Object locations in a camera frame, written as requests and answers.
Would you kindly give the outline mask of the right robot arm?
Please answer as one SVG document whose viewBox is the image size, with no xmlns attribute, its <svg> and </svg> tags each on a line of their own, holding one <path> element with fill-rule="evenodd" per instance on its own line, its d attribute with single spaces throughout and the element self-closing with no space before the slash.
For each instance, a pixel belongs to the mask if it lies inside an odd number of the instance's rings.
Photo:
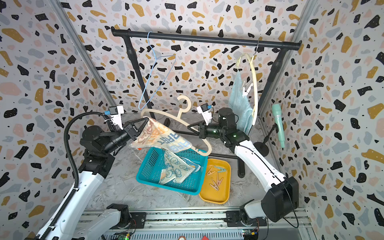
<svg viewBox="0 0 384 240">
<path fill-rule="evenodd" d="M 212 122 L 212 109 L 208 104 L 199 106 L 197 112 L 204 119 L 188 125 L 188 129 L 200 139 L 220 139 L 250 168 L 266 192 L 262 200 L 252 200 L 242 206 L 242 222 L 266 217 L 276 223 L 294 213 L 299 206 L 298 181 L 294 177 L 286 177 L 266 160 L 249 136 L 237 126 L 239 121 L 232 109 L 220 109 L 215 123 Z"/>
</svg>

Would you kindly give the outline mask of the beige plastic hanger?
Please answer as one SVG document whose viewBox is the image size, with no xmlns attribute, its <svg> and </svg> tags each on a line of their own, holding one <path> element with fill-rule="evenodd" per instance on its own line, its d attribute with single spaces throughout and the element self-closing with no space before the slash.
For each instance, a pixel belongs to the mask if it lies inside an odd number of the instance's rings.
<svg viewBox="0 0 384 240">
<path fill-rule="evenodd" d="M 169 114 L 167 112 L 163 112 L 163 111 L 160 111 L 160 110 L 154 110 L 154 109 L 143 109 L 141 111 L 141 117 L 144 117 L 144 114 L 145 113 L 155 113 L 155 114 L 159 114 L 159 115 L 163 115 L 163 116 L 166 116 L 167 118 L 170 118 L 170 119 L 173 119 L 177 122 L 179 122 L 180 124 L 184 125 L 184 126 L 189 126 L 190 124 L 185 122 L 184 120 L 181 119 L 181 116 L 183 113 L 187 113 L 191 107 L 192 107 L 192 103 L 191 103 L 191 100 L 185 96 L 185 95 L 180 95 L 177 97 L 177 99 L 180 101 L 180 100 L 185 100 L 187 101 L 187 107 L 186 108 L 180 108 L 179 109 L 179 112 L 178 112 L 178 115 L 177 116 L 174 116 L 172 114 Z M 197 149 L 195 147 L 191 147 L 191 149 L 195 152 L 197 152 L 198 154 L 200 154 L 201 156 L 205 156 L 205 157 L 208 157 L 211 153 L 212 153 L 212 146 L 211 144 L 209 143 L 209 141 L 207 141 L 206 139 L 203 139 L 203 142 L 206 144 L 206 146 L 208 147 L 208 151 L 207 152 L 204 152 L 203 150 L 200 150 L 200 149 Z"/>
</svg>

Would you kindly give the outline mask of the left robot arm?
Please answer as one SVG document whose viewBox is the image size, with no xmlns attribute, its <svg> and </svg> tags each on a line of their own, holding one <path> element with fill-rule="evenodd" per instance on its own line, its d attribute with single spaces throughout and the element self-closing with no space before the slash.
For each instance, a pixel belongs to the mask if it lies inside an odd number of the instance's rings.
<svg viewBox="0 0 384 240">
<path fill-rule="evenodd" d="M 91 126 L 83 132 L 81 145 L 85 147 L 84 161 L 77 167 L 69 145 L 69 132 L 77 120 L 89 115 L 103 117 L 110 131 Z M 69 121 L 64 129 L 64 145 L 73 170 L 74 183 L 54 215 L 39 230 L 36 240 L 96 240 L 113 227 L 124 229 L 132 224 L 127 205 L 111 204 L 85 228 L 77 229 L 86 206 L 114 164 L 113 152 L 125 147 L 130 140 L 137 140 L 149 122 L 149 118 L 144 117 L 120 127 L 113 122 L 119 119 L 121 117 L 117 114 L 108 117 L 100 112 L 87 112 Z"/>
</svg>

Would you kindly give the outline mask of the cream towel blue cartoon print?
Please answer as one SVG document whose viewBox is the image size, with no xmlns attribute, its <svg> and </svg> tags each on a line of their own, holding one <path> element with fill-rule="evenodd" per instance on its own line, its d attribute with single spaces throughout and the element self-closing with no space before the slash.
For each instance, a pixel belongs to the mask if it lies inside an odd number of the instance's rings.
<svg viewBox="0 0 384 240">
<path fill-rule="evenodd" d="M 187 177 L 201 169 L 200 165 L 169 151 L 164 153 L 164 163 L 165 168 L 161 171 L 160 185 L 170 182 L 181 184 Z"/>
</svg>

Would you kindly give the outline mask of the light teal towel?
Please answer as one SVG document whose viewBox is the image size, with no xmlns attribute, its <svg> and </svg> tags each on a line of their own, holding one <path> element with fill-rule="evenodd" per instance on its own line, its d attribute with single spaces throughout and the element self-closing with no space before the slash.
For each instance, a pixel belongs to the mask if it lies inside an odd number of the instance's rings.
<svg viewBox="0 0 384 240">
<path fill-rule="evenodd" d="M 252 128 L 253 108 L 249 103 L 247 92 L 245 91 L 245 84 L 240 72 L 237 72 L 235 76 L 229 106 L 235 114 L 237 129 L 248 135 Z"/>
</svg>

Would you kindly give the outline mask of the beige pink clothespin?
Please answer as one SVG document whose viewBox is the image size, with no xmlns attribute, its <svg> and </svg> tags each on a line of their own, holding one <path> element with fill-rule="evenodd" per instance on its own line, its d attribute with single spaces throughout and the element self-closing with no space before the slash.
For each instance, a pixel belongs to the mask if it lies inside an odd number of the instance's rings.
<svg viewBox="0 0 384 240">
<path fill-rule="evenodd" d="M 219 190 L 220 190 L 219 187 L 216 186 L 216 182 L 215 182 L 215 181 L 213 181 L 212 183 L 210 183 L 210 186 L 211 186 L 212 188 L 214 188 L 216 191 L 219 191 Z"/>
</svg>

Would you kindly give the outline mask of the cream plastic hanger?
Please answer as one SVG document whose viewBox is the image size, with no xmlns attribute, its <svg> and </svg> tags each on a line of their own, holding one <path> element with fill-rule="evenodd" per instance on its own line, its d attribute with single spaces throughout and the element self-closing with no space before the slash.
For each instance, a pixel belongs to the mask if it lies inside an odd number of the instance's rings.
<svg viewBox="0 0 384 240">
<path fill-rule="evenodd" d="M 256 57 L 256 53 L 254 53 L 252 56 L 250 56 L 248 53 L 244 53 L 238 58 L 237 63 L 236 63 L 236 67 L 238 68 L 242 59 L 246 58 L 249 65 L 250 65 L 250 68 L 251 68 L 252 83 L 254 84 L 254 86 L 252 87 L 252 90 L 254 91 L 254 107 L 253 107 L 253 111 L 252 111 L 252 117 L 253 117 L 252 118 L 252 126 L 254 126 L 256 124 L 256 120 L 258 117 L 258 110 L 259 110 L 259 107 L 258 107 L 258 102 L 259 102 L 259 99 L 258 99 L 258 80 L 257 80 L 257 73 L 255 70 L 255 66 L 254 66 L 255 57 Z M 245 97 L 245 96 L 243 96 L 243 87 L 244 86 L 246 86 L 246 87 L 248 86 L 246 81 L 243 81 L 242 88 L 241 88 L 241 93 L 242 93 L 243 98 Z"/>
</svg>

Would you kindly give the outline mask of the cream RABBIT lettered towel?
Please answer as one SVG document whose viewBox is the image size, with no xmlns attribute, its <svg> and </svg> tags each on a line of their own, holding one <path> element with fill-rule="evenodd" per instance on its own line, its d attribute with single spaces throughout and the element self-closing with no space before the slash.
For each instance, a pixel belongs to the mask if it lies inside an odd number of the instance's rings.
<svg viewBox="0 0 384 240">
<path fill-rule="evenodd" d="M 148 119 L 148 122 L 143 131 L 137 139 L 130 144 L 130 147 L 136 149 L 159 148 L 172 153 L 179 153 L 193 146 L 188 140 L 165 125 L 152 118 L 146 117 L 146 119 Z"/>
</svg>

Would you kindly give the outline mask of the yellow clothespin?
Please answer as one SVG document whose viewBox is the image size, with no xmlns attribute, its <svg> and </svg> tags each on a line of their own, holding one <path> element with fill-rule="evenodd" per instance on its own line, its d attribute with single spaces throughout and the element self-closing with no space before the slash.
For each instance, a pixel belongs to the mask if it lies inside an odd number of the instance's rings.
<svg viewBox="0 0 384 240">
<path fill-rule="evenodd" d="M 216 172 L 216 171 L 214 171 L 213 168 L 210 168 L 210 169 L 208 170 L 208 172 L 206 173 L 206 176 L 210 176 L 210 175 L 214 174 L 215 172 Z"/>
</svg>

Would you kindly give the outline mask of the blue wire hanger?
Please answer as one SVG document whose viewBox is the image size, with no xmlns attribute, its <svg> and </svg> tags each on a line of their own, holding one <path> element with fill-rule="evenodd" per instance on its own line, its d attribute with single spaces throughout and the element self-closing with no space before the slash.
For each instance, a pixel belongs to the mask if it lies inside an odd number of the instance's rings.
<svg viewBox="0 0 384 240">
<path fill-rule="evenodd" d="M 153 33 L 154 33 L 153 31 L 148 32 L 147 33 L 147 37 L 146 37 L 146 40 L 147 40 L 148 46 L 150 47 L 150 52 L 152 54 L 152 58 L 153 58 L 154 62 L 153 62 L 153 65 L 151 65 L 147 81 L 145 82 L 145 85 L 144 85 L 144 87 L 142 89 L 143 92 L 142 92 L 142 95 L 141 95 L 139 103 L 138 103 L 138 109 L 140 111 L 142 111 L 144 108 L 148 108 L 149 109 L 152 106 L 151 102 L 152 102 L 153 98 L 158 94 L 158 92 L 161 91 L 163 85 L 165 85 L 165 83 L 167 82 L 167 80 L 169 78 L 169 75 L 173 71 L 175 63 L 177 61 L 175 54 L 165 55 L 165 54 L 157 52 L 155 50 L 155 46 L 152 46 L 151 41 L 150 41 L 150 36 Z M 154 83 L 155 74 L 158 72 L 158 70 L 156 70 L 156 67 L 159 66 L 159 64 L 160 64 L 160 62 L 162 60 L 167 60 L 168 61 L 169 58 L 171 58 L 173 60 L 173 62 L 170 65 L 169 68 L 166 67 L 167 74 L 160 75 L 160 77 L 159 77 L 159 85 L 157 86 L 156 89 L 153 90 L 153 93 L 152 93 L 151 97 L 148 97 L 148 99 L 146 99 L 145 93 L 147 93 L 148 87 L 151 85 L 151 83 Z"/>
</svg>

